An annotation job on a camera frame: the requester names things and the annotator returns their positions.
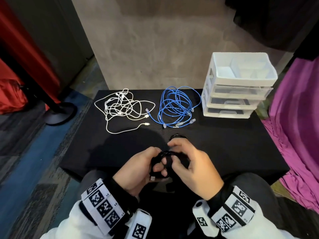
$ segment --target tangled cable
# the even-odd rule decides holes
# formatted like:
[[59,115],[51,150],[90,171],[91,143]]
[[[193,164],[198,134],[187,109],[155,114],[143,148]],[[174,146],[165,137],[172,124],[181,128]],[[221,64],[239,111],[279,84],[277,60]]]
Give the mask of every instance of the tangled cable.
[[[126,96],[130,94],[132,95],[132,98],[129,99]],[[108,98],[109,96],[114,96],[109,98],[108,100],[106,100],[106,102],[104,103],[104,111],[102,111],[97,105],[96,103],[104,100],[106,98]],[[133,131],[138,129],[141,125],[150,125],[150,123],[141,123],[140,125],[138,125],[137,128],[134,129],[130,129],[130,130],[125,130],[122,132],[110,132],[107,128],[108,126],[108,121],[111,120],[113,117],[116,116],[120,116],[120,117],[127,117],[130,120],[133,121],[138,121],[144,118],[149,117],[148,112],[146,113],[142,113],[142,104],[141,102],[149,102],[152,103],[154,106],[153,108],[150,110],[152,111],[155,108],[155,103],[151,102],[151,101],[138,101],[138,100],[133,100],[133,94],[132,92],[129,92],[129,89],[124,88],[122,91],[119,92],[115,92],[113,94],[110,94],[108,96],[105,96],[104,98],[97,100],[96,102],[94,102],[94,105],[97,109],[99,109],[104,115],[105,115],[105,120],[106,120],[106,130],[111,133],[111,134],[119,134],[122,132],[128,132],[128,131]],[[139,104],[139,112],[135,111],[133,109],[133,106]]]
[[[183,91],[180,90],[180,88],[190,88],[193,91],[195,91],[200,98],[200,102],[197,105],[193,106],[192,101]],[[196,119],[192,119],[192,112],[194,111],[194,108],[201,103],[201,101],[201,95],[191,87],[181,86],[179,88],[176,88],[174,86],[170,86],[169,88],[165,89],[162,93],[159,105],[159,112],[157,114],[157,120],[155,120],[151,116],[151,111],[149,111],[148,109],[146,109],[146,111],[148,112],[148,115],[150,116],[150,118],[152,118],[154,122],[163,125],[164,128],[179,128],[187,126],[188,124],[192,124],[196,121]],[[163,120],[163,115],[169,117],[176,117],[177,119],[174,122],[166,123]]]

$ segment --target right hand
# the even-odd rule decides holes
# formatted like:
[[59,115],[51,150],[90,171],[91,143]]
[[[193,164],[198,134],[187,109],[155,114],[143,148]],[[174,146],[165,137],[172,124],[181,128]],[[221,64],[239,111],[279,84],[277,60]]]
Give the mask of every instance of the right hand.
[[[176,156],[172,156],[172,169],[195,194],[209,200],[221,190],[224,182],[205,152],[196,149],[186,138],[174,138],[168,145],[172,147],[171,151],[188,156],[188,169]],[[166,164],[166,158],[162,159],[162,163]]]

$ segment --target red curtain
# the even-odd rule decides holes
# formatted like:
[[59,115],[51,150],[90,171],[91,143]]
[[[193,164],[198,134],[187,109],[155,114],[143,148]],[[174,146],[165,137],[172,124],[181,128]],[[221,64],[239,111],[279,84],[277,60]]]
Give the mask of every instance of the red curtain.
[[[58,77],[49,61],[36,46],[31,36],[19,22],[4,0],[0,0],[0,40],[4,48],[13,56],[42,89],[56,102],[60,91]],[[20,110],[27,103],[19,90],[20,79],[12,70],[0,62],[0,114]]]

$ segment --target black table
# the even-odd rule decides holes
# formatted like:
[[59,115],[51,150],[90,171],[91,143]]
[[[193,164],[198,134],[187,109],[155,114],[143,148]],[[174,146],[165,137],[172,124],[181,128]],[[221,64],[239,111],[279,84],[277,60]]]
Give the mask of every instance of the black table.
[[[114,90],[100,90],[94,101]],[[131,90],[134,99],[148,100],[156,104],[151,112],[157,117],[163,90]],[[192,90],[184,90],[192,102],[199,101]],[[104,101],[97,105],[104,110]],[[60,167],[74,179],[81,180],[91,169],[115,173],[134,154],[150,147],[167,150],[171,135],[180,133],[188,137],[194,146],[205,151],[221,176],[234,172],[253,172],[263,177],[269,184],[274,183],[289,167],[273,143],[268,132],[255,112],[249,119],[211,118],[203,116],[202,106],[193,112],[196,122],[183,128],[165,128],[151,118],[131,121],[126,117],[114,117],[108,129],[113,132],[136,128],[140,123],[149,122],[139,129],[121,134],[106,131],[104,114],[94,104],[89,108],[82,124],[74,136]]]

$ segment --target pink cloth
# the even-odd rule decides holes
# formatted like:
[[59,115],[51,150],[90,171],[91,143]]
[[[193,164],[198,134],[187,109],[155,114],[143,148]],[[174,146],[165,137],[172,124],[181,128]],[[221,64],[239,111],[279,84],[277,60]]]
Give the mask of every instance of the pink cloth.
[[319,58],[296,59],[263,124],[290,171],[280,179],[302,206],[319,213]]

